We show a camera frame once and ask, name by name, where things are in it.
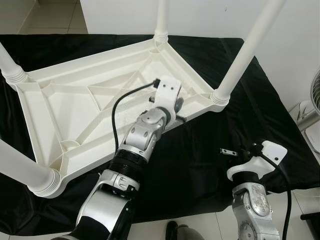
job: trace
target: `white wall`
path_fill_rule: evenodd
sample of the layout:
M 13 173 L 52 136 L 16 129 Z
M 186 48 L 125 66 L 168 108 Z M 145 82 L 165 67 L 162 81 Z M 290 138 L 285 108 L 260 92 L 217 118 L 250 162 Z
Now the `white wall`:
M 36 0 L 0 0 L 0 34 L 17 34 Z
M 171 0 L 169 34 L 243 38 L 266 0 Z M 81 0 L 91 34 L 152 34 L 157 0 Z M 288 110 L 320 65 L 319 0 L 287 0 L 256 56 Z

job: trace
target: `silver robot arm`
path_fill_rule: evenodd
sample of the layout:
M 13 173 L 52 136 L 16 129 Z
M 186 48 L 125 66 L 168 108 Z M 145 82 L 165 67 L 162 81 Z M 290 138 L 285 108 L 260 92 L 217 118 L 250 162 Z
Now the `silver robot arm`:
M 282 161 L 287 150 L 271 141 L 264 141 L 259 151 L 276 165 Z M 275 170 L 261 156 L 227 171 L 228 178 L 238 184 L 233 190 L 233 213 L 238 223 L 239 240 L 280 240 L 279 231 L 272 224 L 272 209 L 266 189 L 259 180 Z
M 76 228 L 55 240 L 126 240 L 132 224 L 134 200 L 144 178 L 156 142 L 172 125 L 181 109 L 181 83 L 163 77 L 156 86 L 154 102 L 131 126 L 109 166 L 82 205 Z

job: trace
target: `black cloth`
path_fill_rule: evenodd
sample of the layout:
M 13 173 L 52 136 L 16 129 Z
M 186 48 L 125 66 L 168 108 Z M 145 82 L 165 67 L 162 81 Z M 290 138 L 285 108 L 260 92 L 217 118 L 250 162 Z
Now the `black cloth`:
M 0 35 L 0 42 L 28 72 L 150 38 Z M 243 40 L 170 36 L 169 43 L 215 89 Z M 3 78 L 0 83 L 0 138 L 34 160 L 18 95 Z M 234 187 L 226 171 L 237 160 L 219 154 L 220 148 L 238 151 L 259 139 L 288 149 L 281 167 L 293 189 L 319 187 L 317 160 L 254 58 L 222 112 L 207 112 L 165 133 L 156 144 L 137 198 L 134 221 L 223 211 L 232 202 Z M 72 180 L 54 199 L 36 197 L 24 185 L 0 174 L 0 231 L 22 236 L 72 231 L 101 169 L 103 166 Z M 285 191 L 285 182 L 276 171 L 265 175 L 262 182 L 268 191 Z

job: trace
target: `black shoe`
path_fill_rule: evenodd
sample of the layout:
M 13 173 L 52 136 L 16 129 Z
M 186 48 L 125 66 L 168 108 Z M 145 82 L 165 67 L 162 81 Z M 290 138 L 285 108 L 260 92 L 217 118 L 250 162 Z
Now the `black shoe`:
M 178 224 L 175 221 L 168 222 L 165 230 L 165 240 L 177 240 L 177 227 Z

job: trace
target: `black cable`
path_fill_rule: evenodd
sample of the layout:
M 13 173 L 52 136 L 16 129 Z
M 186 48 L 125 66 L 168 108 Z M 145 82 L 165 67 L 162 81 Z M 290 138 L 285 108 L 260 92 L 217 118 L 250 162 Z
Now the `black cable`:
M 283 177 L 283 179 L 285 180 L 285 182 L 287 184 L 286 193 L 287 193 L 287 197 L 288 197 L 288 205 L 286 208 L 286 215 L 285 215 L 284 226 L 283 226 L 283 235 L 282 235 L 282 240 L 286 240 L 288 227 L 289 227 L 290 214 L 291 214 L 291 207 L 292 207 L 290 182 L 289 182 L 287 175 L 284 173 L 284 171 L 277 164 L 275 164 L 273 161 L 271 161 L 267 156 L 263 155 L 262 153 L 259 156 L 262 157 L 265 161 L 267 161 L 270 165 L 272 165 L 272 167 L 274 167 L 281 174 L 281 176 Z
M 148 88 L 152 85 L 154 85 L 155 88 L 158 88 L 158 85 L 160 83 L 160 80 L 159 79 L 156 79 L 154 80 L 152 83 L 149 83 L 147 85 L 144 85 L 144 86 L 141 86 L 141 87 L 138 87 L 132 91 L 129 91 L 127 92 L 126 94 L 122 95 L 116 102 L 115 104 L 113 105 L 113 108 L 112 108 L 112 113 L 111 113 L 111 121 L 112 121 L 112 130 L 113 130 L 113 135 L 114 135 L 114 141 L 115 141 L 115 152 L 114 153 L 117 153 L 118 151 L 118 148 L 119 148 L 119 141 L 118 141 L 118 134 L 117 134 L 117 128 L 116 128 L 116 121 L 115 121 L 115 113 L 116 113 L 116 108 L 117 108 L 117 105 L 120 103 L 120 101 L 122 99 L 124 99 L 125 97 L 131 95 L 131 94 L 134 94 L 135 92 L 138 92 L 142 89 L 145 89 L 145 88 Z

